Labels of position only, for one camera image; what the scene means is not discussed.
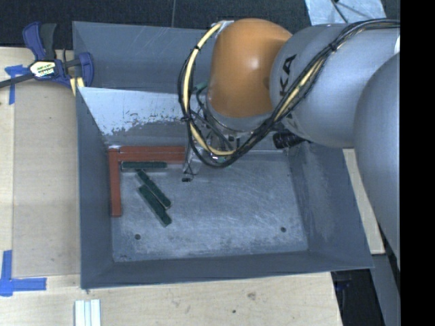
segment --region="wooden board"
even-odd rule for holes
[[[328,273],[83,291],[78,275],[0,299],[0,325],[73,325],[75,300],[101,300],[102,325],[342,325]]]
[[[26,48],[1,48],[0,52],[2,70],[33,61]],[[1,221],[0,230],[5,233],[2,238],[7,238],[1,248],[14,250],[12,274],[25,277],[79,273],[77,132],[72,92],[31,79],[16,85],[14,105],[8,105],[9,88],[3,88],[0,94],[4,130],[0,145],[5,158],[1,161],[0,204],[6,220]]]
[[[360,210],[362,224],[370,247],[372,255],[385,253],[381,233],[379,232],[378,223],[376,221],[375,213],[373,212],[370,201],[368,200],[366,190],[362,184],[361,174],[358,170],[355,150],[344,149],[347,169],[352,182],[353,191],[355,192],[356,202]]]

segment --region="blue tape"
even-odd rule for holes
[[[15,291],[45,291],[47,278],[12,279],[12,250],[3,252],[0,296],[11,297]]]
[[[5,68],[6,73],[13,79],[17,75],[26,75],[30,70],[22,65],[14,65]],[[9,105],[15,103],[15,85],[11,85],[9,89]]]

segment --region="gray bin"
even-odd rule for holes
[[[189,183],[181,168],[149,173],[173,202],[165,228],[134,173],[122,173],[123,215],[109,216],[108,146],[187,143],[177,78],[203,33],[73,25],[75,53],[90,52],[95,66],[92,87],[77,93],[82,288],[371,268],[343,153],[313,143],[277,151],[266,137]],[[195,83],[208,78],[213,43]]]

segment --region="black floor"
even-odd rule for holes
[[[400,19],[400,0],[382,0],[388,18]],[[71,22],[146,24],[204,29],[221,19],[265,18],[291,32],[310,25],[304,0],[0,0],[0,45],[22,46],[30,22],[55,22],[55,48],[72,49]],[[368,270],[333,274],[343,322],[383,325]]]

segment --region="bin floor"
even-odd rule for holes
[[[134,172],[121,173],[122,216],[112,219],[115,261],[250,255],[307,250],[288,157],[252,151],[232,166],[203,166],[191,182],[181,168],[147,171],[171,200],[163,227]]]

